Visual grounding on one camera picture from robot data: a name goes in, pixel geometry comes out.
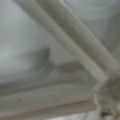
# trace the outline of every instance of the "diagonal beam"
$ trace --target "diagonal beam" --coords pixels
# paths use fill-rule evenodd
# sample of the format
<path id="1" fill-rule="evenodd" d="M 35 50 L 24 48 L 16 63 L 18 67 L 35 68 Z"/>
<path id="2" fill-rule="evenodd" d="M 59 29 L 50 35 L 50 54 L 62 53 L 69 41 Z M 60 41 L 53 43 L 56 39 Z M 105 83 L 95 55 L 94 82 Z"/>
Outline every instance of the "diagonal beam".
<path id="1" fill-rule="evenodd" d="M 98 81 L 104 82 L 119 68 L 117 61 L 63 0 L 16 1 Z"/>

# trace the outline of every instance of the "white surface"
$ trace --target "white surface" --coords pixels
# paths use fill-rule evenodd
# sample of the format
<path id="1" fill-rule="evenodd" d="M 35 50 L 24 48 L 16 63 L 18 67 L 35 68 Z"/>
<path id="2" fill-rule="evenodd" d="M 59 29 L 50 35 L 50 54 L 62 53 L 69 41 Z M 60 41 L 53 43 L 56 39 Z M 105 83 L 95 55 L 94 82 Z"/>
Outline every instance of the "white surface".
<path id="1" fill-rule="evenodd" d="M 83 19 L 108 18 L 120 11 L 119 0 L 67 0 L 67 2 Z"/>
<path id="2" fill-rule="evenodd" d="M 46 46 L 54 64 L 74 60 L 12 0 L 0 1 L 0 19 L 0 82 L 11 81 L 14 75 L 22 79 L 23 73 L 44 66 L 49 57 Z"/>

